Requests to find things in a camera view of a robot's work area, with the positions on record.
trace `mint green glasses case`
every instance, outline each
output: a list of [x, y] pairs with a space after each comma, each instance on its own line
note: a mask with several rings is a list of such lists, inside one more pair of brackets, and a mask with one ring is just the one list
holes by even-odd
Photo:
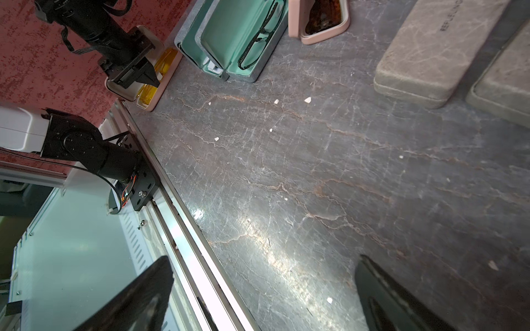
[[[260, 30], [275, 2], [281, 6], [278, 5], [278, 10], [274, 12], [271, 21], [279, 21], [278, 27], [256, 63], [242, 70], [237, 61], [251, 39]], [[197, 0], [175, 38], [175, 45], [188, 59], [208, 74], [222, 79], [228, 79], [228, 76], [231, 76], [238, 80], [255, 82], [285, 32], [287, 23], [287, 0]], [[207, 68], [206, 58], [209, 58], [223, 72], [220, 75], [211, 72]]]
[[175, 46], [188, 60], [190, 60], [191, 63], [195, 64], [205, 73], [221, 78], [222, 80], [227, 80], [228, 73], [226, 71], [223, 70], [222, 73], [218, 74], [208, 69], [208, 55], [206, 55], [195, 43], [195, 34], [213, 1], [214, 0], [195, 1], [186, 20], [182, 24], [179, 33], [177, 33], [175, 37]]

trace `black cable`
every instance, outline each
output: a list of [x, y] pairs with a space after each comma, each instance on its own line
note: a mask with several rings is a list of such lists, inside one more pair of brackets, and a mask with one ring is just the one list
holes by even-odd
[[103, 9], [105, 9], [109, 14], [114, 16], [123, 16], [127, 14], [127, 12], [131, 9], [131, 6], [133, 5], [133, 0], [127, 0], [127, 4], [125, 6], [125, 9], [119, 10], [116, 8], [113, 8], [111, 6], [107, 6], [103, 4]]
[[114, 139], [118, 139], [118, 138], [124, 137], [124, 136], [128, 135], [129, 133], [130, 133], [129, 131], [125, 131], [125, 132], [119, 133], [119, 134], [117, 134], [115, 136], [112, 136], [110, 138], [103, 139], [103, 141], [113, 141]]
[[9, 154], [9, 155], [13, 155], [13, 156], [18, 156], [18, 157], [21, 157], [21, 158], [25, 158], [25, 159], [28, 159], [28, 160], [33, 160], [33, 161], [37, 161], [37, 162], [42, 162], [42, 163], [49, 163], [49, 164], [55, 164], [55, 165], [60, 165], [60, 166], [65, 166], [65, 167], [70, 167], [70, 168], [73, 168], [73, 169], [79, 169], [79, 170], [82, 170], [82, 171], [86, 171], [90, 174], [93, 174], [93, 175], [96, 175], [97, 177], [103, 179], [107, 184], [110, 185], [110, 187], [114, 190], [114, 193], [116, 193], [116, 196], [118, 197], [118, 205], [119, 205], [119, 208], [118, 209], [118, 212], [119, 213], [121, 211], [121, 195], [118, 193], [118, 190], [116, 189], [116, 187], [114, 185], [112, 185], [111, 182], [109, 182], [105, 177], [101, 176], [101, 175], [98, 175], [96, 173], [93, 173], [91, 172], [90, 170], [88, 169], [85, 169], [85, 168], [81, 168], [81, 167], [77, 167], [77, 166], [73, 166], [73, 165], [70, 165], [70, 164], [64, 164], [64, 163], [59, 163], [59, 162], [53, 162], [53, 161], [46, 161], [46, 160], [40, 160], [40, 159], [36, 159], [36, 158], [33, 158], [33, 157], [29, 157], [29, 156], [24, 156], [24, 155], [20, 155], [20, 154], [17, 154], [17, 153], [13, 153], [12, 151], [9, 151], [9, 150], [6, 150], [4, 148], [1, 148], [0, 147], [0, 152], [3, 152], [3, 153], [6, 153], [6, 154]]

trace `white casing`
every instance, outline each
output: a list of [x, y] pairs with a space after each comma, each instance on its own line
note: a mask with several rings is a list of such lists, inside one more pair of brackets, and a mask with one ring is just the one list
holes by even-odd
[[40, 152], [50, 121], [44, 110], [0, 102], [0, 147], [23, 152]]

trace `gray marble countertop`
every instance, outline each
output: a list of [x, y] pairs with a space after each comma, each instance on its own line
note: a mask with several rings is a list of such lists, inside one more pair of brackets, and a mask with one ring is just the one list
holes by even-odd
[[438, 110], [374, 91], [414, 1], [372, 0], [331, 40], [285, 34], [254, 84], [183, 60], [131, 111], [263, 331], [366, 330], [360, 254], [458, 330], [530, 329], [530, 130], [463, 101], [524, 3]]

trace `screw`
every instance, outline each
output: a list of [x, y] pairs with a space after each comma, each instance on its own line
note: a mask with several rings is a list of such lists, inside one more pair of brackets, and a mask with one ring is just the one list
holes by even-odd
[[142, 226], [144, 226], [144, 225], [145, 225], [145, 220], [142, 220], [142, 221], [140, 222], [140, 226], [138, 227], [138, 230], [139, 230]]

